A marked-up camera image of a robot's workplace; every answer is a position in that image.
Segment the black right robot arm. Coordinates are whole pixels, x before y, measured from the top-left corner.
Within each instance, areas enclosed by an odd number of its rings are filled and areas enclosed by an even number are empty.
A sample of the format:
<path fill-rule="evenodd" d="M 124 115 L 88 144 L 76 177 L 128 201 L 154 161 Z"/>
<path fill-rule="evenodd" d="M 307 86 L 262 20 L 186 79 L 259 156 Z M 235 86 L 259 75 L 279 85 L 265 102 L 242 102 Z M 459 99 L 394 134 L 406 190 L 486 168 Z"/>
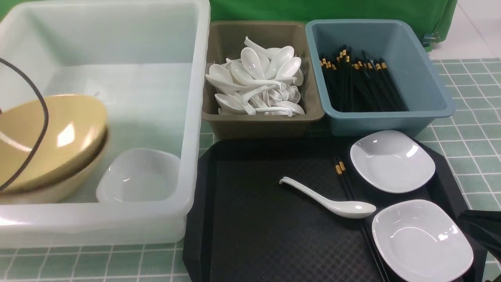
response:
<path fill-rule="evenodd" d="M 463 232 L 501 262 L 501 211 L 465 210 L 458 222 Z"/>

